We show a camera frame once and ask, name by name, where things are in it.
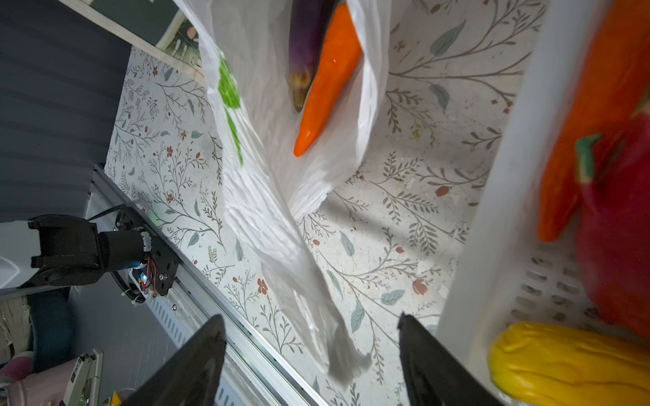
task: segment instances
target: plastic bag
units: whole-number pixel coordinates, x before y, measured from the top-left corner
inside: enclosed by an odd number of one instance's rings
[[[324,372],[343,383],[368,368],[296,226],[361,164],[385,92],[390,0],[348,0],[363,59],[329,122],[293,155],[301,114],[288,83],[291,0],[175,0],[200,38],[224,145],[225,219],[257,253],[283,313]]]

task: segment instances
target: floral pattern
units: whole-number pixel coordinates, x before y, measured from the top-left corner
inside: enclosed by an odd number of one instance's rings
[[[435,331],[547,6],[407,3],[365,160],[298,222],[356,346],[372,357],[349,387],[319,372],[273,280],[222,221],[222,147],[203,87],[134,48],[107,157],[119,187],[336,406],[408,404],[398,317]]]

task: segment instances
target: carrot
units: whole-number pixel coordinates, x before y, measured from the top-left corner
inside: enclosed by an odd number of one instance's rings
[[[307,151],[325,128],[332,108],[360,57],[361,44],[348,5],[343,3],[334,12],[325,34],[318,71],[305,103],[300,132],[293,149],[293,154],[297,157]]]
[[[604,134],[594,150],[602,170],[650,83],[650,1],[614,0],[591,42],[573,106],[544,171],[538,237],[551,242],[580,205],[575,142]]]

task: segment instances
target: yellow corn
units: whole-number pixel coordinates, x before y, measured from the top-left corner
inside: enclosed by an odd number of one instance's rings
[[[489,352],[492,381],[539,406],[650,405],[650,348],[541,323],[511,325]]]

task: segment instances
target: green print on bag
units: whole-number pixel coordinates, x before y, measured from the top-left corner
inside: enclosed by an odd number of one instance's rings
[[[241,101],[239,99],[237,84],[235,84],[235,78],[233,78],[232,73],[230,73],[228,62],[226,62],[226,60],[223,58],[221,58],[221,62],[219,63],[219,86],[217,89],[221,95],[221,100],[224,102],[224,106],[227,107],[226,119],[228,120],[228,127],[230,127],[230,132],[232,133],[233,139],[235,140],[235,146],[237,147],[237,154],[239,156],[239,163],[244,164],[241,144],[239,143],[239,137],[237,137],[237,128],[235,127],[235,123],[228,113],[228,108],[239,108],[241,106]]]

